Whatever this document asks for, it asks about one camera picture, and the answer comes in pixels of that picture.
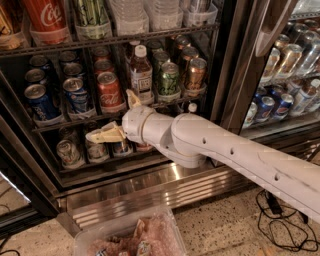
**door handle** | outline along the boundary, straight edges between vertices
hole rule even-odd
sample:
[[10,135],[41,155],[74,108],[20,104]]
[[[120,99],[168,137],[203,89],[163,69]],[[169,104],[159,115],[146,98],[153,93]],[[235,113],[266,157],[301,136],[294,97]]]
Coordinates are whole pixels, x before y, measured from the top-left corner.
[[258,32],[255,47],[256,57],[268,53],[285,27],[298,0],[267,0],[268,7]]

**speckled floor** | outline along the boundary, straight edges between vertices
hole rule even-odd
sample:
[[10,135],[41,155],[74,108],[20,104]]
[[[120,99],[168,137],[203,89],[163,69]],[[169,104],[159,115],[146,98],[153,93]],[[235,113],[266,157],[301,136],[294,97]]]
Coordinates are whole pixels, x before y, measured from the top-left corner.
[[[262,189],[253,187],[236,194],[206,199],[174,210],[186,249],[190,256],[307,256],[315,253],[290,253],[266,239],[258,230],[259,208],[255,197]],[[320,240],[320,225],[310,223]],[[293,231],[296,239],[303,234]],[[275,236],[288,242],[281,227]],[[74,239],[56,220],[13,236],[4,250],[16,249],[21,256],[70,256],[73,255]]]

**bottle cap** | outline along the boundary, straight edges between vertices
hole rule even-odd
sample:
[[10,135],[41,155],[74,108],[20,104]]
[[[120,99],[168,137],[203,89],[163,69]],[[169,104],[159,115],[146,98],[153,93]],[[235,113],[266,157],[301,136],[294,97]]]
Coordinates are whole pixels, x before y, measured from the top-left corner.
[[197,104],[196,103],[190,103],[188,106],[188,110],[190,113],[196,113],[197,112]]
[[138,45],[134,49],[134,54],[139,58],[146,57],[147,56],[147,48],[144,45]]
[[130,45],[139,45],[140,41],[131,41],[129,42]]
[[312,85],[313,87],[318,88],[319,85],[320,85],[320,80],[319,80],[319,79],[313,79],[313,80],[311,81],[311,85]]

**terrazzo floor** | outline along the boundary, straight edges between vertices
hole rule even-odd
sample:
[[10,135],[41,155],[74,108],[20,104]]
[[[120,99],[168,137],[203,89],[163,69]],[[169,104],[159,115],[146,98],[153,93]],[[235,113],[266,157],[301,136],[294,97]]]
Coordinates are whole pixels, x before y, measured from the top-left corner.
[[[189,256],[307,256],[320,255],[317,252],[300,251],[297,253],[280,249],[266,239],[259,231],[260,209],[256,196],[262,189],[253,186],[245,191],[225,194],[174,209]],[[302,224],[299,215],[292,221]],[[262,220],[262,228],[269,220]],[[309,221],[317,239],[320,240],[320,225]],[[289,236],[282,226],[275,226],[273,233],[277,241],[289,243]],[[303,239],[303,233],[292,230],[295,240]],[[74,239],[54,219],[11,237],[4,250],[15,249],[21,256],[71,256]]]

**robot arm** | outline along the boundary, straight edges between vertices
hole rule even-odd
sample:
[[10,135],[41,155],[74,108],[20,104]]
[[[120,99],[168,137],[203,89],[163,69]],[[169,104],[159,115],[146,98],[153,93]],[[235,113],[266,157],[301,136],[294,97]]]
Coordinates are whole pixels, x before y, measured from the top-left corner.
[[138,106],[123,117],[128,139],[187,167],[218,160],[320,223],[320,167],[230,133],[192,114],[168,117]]

